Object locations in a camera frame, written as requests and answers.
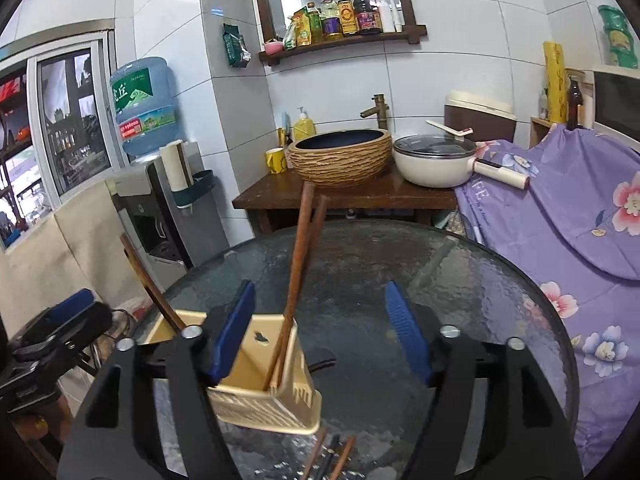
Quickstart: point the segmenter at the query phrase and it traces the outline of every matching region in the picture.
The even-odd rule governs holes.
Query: microwave
[[[580,72],[584,126],[640,152],[640,70],[597,65]]]

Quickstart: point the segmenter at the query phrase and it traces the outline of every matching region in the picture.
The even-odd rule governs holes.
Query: soap dispenser
[[[301,106],[298,107],[298,110],[300,110],[300,118],[296,124],[293,125],[293,140],[295,141],[306,139],[316,134],[316,126],[314,122],[309,119],[305,109]]]

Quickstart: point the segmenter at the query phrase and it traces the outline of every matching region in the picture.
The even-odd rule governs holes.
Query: wooden shelf frame
[[[262,27],[262,36],[264,41],[274,40],[276,37],[273,27],[273,19],[271,17],[271,8],[269,0],[256,0],[258,4],[258,14],[260,15],[260,26]],[[262,62],[266,62],[269,66],[278,65],[281,59],[291,56],[298,56],[305,52],[313,52],[326,48],[334,48],[336,46],[345,46],[348,44],[370,43],[372,41],[388,41],[388,40],[406,40],[409,44],[420,44],[420,38],[427,35],[426,25],[418,25],[415,21],[414,6],[411,0],[400,0],[402,5],[402,15],[404,16],[404,26],[402,32],[386,32],[383,34],[371,34],[368,36],[350,36],[340,40],[325,41],[307,46],[298,46],[291,50],[284,50],[273,56],[261,52],[258,56]]]

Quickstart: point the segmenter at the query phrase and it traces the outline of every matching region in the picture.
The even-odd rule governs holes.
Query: round glass tabletop
[[[252,280],[256,313],[281,313],[295,233],[278,231],[220,254],[172,286],[167,299],[174,309],[208,312],[232,301],[242,280]],[[389,280],[404,290],[417,317],[428,306],[443,324],[478,340],[524,340],[575,429],[573,349],[553,306],[523,272],[466,238],[418,224],[328,222],[295,317],[305,354],[329,349],[337,360],[312,378],[329,434],[357,437],[347,476],[377,470],[375,477],[395,478],[428,416],[430,391],[411,373],[385,309]],[[158,391],[162,404],[166,393],[162,386]],[[313,436],[221,427],[244,478],[296,478],[314,443]],[[179,456],[174,462],[180,472]]]

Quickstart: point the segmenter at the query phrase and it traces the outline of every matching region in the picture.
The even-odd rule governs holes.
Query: white bottle
[[[391,7],[391,16],[394,19],[394,27],[396,32],[402,32],[402,22],[400,21],[400,13],[398,12],[398,6],[394,0],[389,0],[389,7]]]
[[[378,4],[380,10],[380,20],[382,21],[382,32],[395,32],[394,19],[391,15],[391,7],[386,0],[380,0]]]

